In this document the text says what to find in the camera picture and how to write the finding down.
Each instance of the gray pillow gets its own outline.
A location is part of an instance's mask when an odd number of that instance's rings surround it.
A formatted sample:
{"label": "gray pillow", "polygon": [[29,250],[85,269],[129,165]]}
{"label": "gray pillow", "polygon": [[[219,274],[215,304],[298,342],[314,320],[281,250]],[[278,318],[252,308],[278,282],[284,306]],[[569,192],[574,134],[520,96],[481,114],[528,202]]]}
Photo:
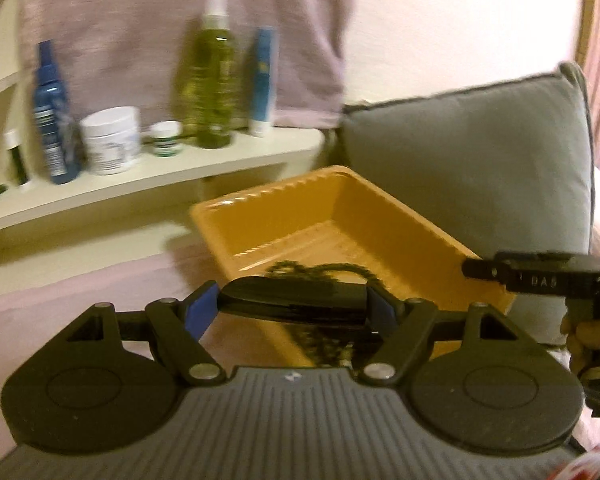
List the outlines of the gray pillow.
{"label": "gray pillow", "polygon": [[[347,107],[349,165],[473,252],[586,253],[593,161],[584,76],[555,73],[429,98]],[[440,286],[445,286],[441,276]],[[516,298],[509,316],[560,344],[562,298]]]}

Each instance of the green bottle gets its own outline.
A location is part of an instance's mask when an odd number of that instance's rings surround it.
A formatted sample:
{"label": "green bottle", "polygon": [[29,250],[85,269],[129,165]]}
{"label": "green bottle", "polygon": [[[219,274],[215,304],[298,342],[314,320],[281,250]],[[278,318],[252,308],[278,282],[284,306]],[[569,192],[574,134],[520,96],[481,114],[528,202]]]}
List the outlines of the green bottle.
{"label": "green bottle", "polygon": [[201,148],[222,148],[232,139],[235,38],[226,7],[226,0],[205,0],[203,29],[174,81],[174,114]]}

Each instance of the mauve fabric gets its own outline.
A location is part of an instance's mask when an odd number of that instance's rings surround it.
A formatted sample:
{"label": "mauve fabric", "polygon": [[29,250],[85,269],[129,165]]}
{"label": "mauve fabric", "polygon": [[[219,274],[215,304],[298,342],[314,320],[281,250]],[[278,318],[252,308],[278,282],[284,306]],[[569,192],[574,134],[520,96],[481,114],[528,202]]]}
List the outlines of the mauve fabric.
{"label": "mauve fabric", "polygon": [[[342,35],[353,0],[228,1],[241,50],[238,73],[248,73],[245,52],[256,27],[271,25],[280,32],[276,124],[335,126],[344,84]],[[23,0],[26,68],[37,66],[36,44],[53,39],[78,118],[103,108],[135,105],[144,124],[168,119],[182,40],[191,27],[199,26],[203,2]],[[242,92],[241,112],[247,94]]]}

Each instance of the jar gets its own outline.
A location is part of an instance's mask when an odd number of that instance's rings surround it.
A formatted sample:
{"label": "jar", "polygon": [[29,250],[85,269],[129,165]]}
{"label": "jar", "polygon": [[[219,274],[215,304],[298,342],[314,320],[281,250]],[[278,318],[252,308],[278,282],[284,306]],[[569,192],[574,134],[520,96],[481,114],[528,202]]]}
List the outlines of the jar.
{"label": "jar", "polygon": [[178,136],[182,133],[182,124],[178,121],[163,121],[152,124],[150,128],[154,155],[172,156],[182,149]]}
{"label": "jar", "polygon": [[141,142],[137,108],[101,110],[81,120],[80,129],[93,173],[120,173],[138,160]]}

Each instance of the orange tray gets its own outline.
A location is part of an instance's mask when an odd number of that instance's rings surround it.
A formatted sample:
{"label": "orange tray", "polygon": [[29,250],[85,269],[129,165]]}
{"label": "orange tray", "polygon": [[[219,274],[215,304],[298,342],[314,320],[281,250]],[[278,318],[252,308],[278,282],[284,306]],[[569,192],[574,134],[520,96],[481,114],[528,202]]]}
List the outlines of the orange tray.
{"label": "orange tray", "polygon": [[[506,312],[514,298],[497,283],[466,279],[461,265],[474,253],[349,168],[229,194],[193,206],[191,214],[229,280],[263,274],[281,260],[352,263],[375,273],[394,296],[426,298],[443,310],[483,301]],[[293,343],[274,325],[262,322],[289,363],[310,364],[286,349]]]}

